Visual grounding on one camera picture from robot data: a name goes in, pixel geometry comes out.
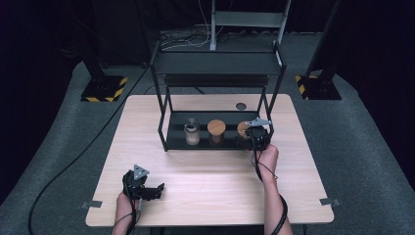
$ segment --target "metal bracket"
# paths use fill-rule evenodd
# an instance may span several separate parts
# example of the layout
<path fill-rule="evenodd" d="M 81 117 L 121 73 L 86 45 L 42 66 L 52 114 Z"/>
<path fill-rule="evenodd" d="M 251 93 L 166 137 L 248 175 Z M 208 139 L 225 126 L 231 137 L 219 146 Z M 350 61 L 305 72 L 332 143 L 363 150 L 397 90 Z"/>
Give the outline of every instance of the metal bracket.
<path fill-rule="evenodd" d="M 139 166 L 138 164 L 134 165 L 134 180 L 140 179 L 149 173 L 150 172 L 148 170 Z"/>
<path fill-rule="evenodd" d="M 80 207 L 82 209 L 89 209 L 89 208 L 100 208 L 103 202 L 101 201 L 89 201 L 89 202 L 82 202 Z"/>
<path fill-rule="evenodd" d="M 266 120 L 266 119 L 261 119 L 261 118 L 257 117 L 254 120 L 245 122 L 245 124 L 247 126 L 261 126 L 261 125 L 272 124 L 272 121 Z"/>
<path fill-rule="evenodd" d="M 341 205 L 342 202 L 339 199 L 326 198 L 326 199 L 320 199 L 320 204 L 321 206 L 331 205 L 333 208 L 333 207 Z"/>

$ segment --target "gray carpet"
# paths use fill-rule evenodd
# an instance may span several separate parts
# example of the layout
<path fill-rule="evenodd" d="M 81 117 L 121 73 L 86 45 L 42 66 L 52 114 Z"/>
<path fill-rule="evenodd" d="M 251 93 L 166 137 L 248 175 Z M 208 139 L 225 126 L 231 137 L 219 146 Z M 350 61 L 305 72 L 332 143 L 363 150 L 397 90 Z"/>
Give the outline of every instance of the gray carpet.
<path fill-rule="evenodd" d="M 280 93 L 289 94 L 293 99 L 327 195 L 343 203 L 333 208 L 335 220 L 332 223 L 308 225 L 307 234 L 413 234 L 415 193 L 356 91 L 335 76 L 334 83 L 343 98 L 341 101 L 304 101 L 300 97 L 295 75 L 306 71 L 320 36 L 286 34 L 282 41 L 288 69 Z M 218 43 L 217 49 L 260 50 L 269 48 L 275 37 L 262 34 L 231 39 Z M 108 227 L 88 227 L 85 224 L 87 210 L 81 209 L 80 205 L 93 197 L 122 111 L 122 107 L 118 109 L 122 100 L 130 91 L 130 94 L 155 94 L 149 71 L 143 72 L 137 67 L 110 67 L 105 70 L 106 74 L 128 77 L 120 99 L 113 103 L 86 103 L 80 102 L 80 95 L 89 81 L 89 74 L 83 64 L 75 68 L 53 126 L 0 208 L 0 234 L 28 234 L 28 214 L 36 196 L 84 150 L 83 155 L 47 188 L 38 201 L 31 220 L 33 232 L 111 233 Z M 206 93 L 252 92 L 249 89 L 203 90 Z M 172 93 L 198 91 L 174 89 Z M 92 143 L 104 126 L 104 131 Z M 293 226 L 295 234 L 302 234 L 301 225 Z M 199 234 L 207 230 L 213 234 L 234 234 L 241 231 L 238 229 L 197 230 Z M 244 228 L 243 231 L 242 234 L 255 234 L 260 228 Z M 135 234 L 149 234 L 149 229 L 137 228 Z M 167 229 L 167 234 L 196 234 L 196 230 L 174 228 Z"/>

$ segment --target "metal rack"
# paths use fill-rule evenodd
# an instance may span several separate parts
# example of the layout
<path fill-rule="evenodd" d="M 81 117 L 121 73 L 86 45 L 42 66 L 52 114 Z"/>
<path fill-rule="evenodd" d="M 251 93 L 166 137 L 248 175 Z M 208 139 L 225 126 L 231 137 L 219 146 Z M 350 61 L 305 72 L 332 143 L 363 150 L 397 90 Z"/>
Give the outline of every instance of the metal rack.
<path fill-rule="evenodd" d="M 244 120 L 253 120 L 259 116 L 261 107 L 265 109 L 267 119 L 271 120 L 271 111 L 286 69 L 278 43 L 274 42 L 269 52 L 217 52 L 217 51 L 163 51 L 157 43 L 150 62 L 153 81 L 156 87 L 161 109 L 159 135 L 164 150 L 232 150 L 238 149 L 235 136 L 237 125 Z M 161 96 L 158 77 L 163 77 L 164 99 Z M 273 95 L 268 103 L 265 95 L 271 76 L 277 76 Z M 256 110 L 253 111 L 175 111 L 170 97 L 170 87 L 256 87 L 261 95 Z M 162 133 L 165 114 L 170 111 L 170 120 L 166 138 Z M 190 146 L 185 141 L 183 130 L 187 118 L 197 118 L 201 126 L 201 142 Z M 225 139 L 221 145 L 212 146 L 208 142 L 208 122 L 222 119 L 227 126 Z M 274 129 L 270 125 L 270 135 Z"/>
<path fill-rule="evenodd" d="M 216 26 L 256 26 L 278 27 L 278 43 L 283 38 L 291 0 L 286 0 L 284 12 L 279 13 L 253 13 L 253 12 L 223 12 L 216 11 L 216 0 L 211 0 L 211 41 L 210 50 L 216 50 Z"/>

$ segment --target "cork lid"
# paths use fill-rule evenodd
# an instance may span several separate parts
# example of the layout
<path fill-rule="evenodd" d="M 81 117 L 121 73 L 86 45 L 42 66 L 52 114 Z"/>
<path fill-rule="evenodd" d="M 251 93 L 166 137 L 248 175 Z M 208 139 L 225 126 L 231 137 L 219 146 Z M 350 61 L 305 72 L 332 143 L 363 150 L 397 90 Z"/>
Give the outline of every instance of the cork lid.
<path fill-rule="evenodd" d="M 211 120 L 207 125 L 207 130 L 212 135 L 221 135 L 225 129 L 226 124 L 220 119 Z"/>

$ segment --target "dark background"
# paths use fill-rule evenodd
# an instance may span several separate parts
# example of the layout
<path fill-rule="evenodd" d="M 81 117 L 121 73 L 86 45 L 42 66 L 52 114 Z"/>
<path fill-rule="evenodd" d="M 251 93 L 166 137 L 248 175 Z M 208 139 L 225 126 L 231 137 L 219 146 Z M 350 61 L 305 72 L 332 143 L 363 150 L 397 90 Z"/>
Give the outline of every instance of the dark background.
<path fill-rule="evenodd" d="M 232 9 L 259 12 L 282 11 L 284 4 L 272 0 L 234 1 Z M 331 15 L 335 0 L 293 0 L 286 31 L 318 32 Z M 75 41 L 64 1 L 28 0 L 3 1 L 0 6 L 0 75 L 1 75 L 1 194 L 3 202 L 13 189 L 28 163 L 46 136 L 65 97 L 71 71 L 81 61 L 76 53 Z M 148 60 L 143 42 L 125 30 L 117 36 L 131 39 L 123 43 L 108 38 L 118 25 L 140 25 L 137 9 L 128 5 L 106 1 L 72 0 L 74 13 L 94 33 L 85 30 L 85 36 L 99 60 L 104 60 L 111 45 L 134 57 L 119 55 L 118 64 L 137 64 Z M 160 29 L 202 24 L 198 1 L 155 0 L 157 24 Z M 210 0 L 202 0 L 209 21 Z M 231 1 L 218 1 L 218 10 L 228 10 Z M 331 66 L 332 53 L 347 48 L 337 65 L 337 73 L 359 93 L 368 111 L 387 140 L 393 154 L 414 187 L 415 147 L 412 144 L 414 102 L 412 92 L 415 77 L 414 9 L 409 1 L 343 1 L 336 19 L 327 31 L 327 38 L 315 68 Z M 114 25 L 104 22 L 104 13 L 114 11 Z"/>

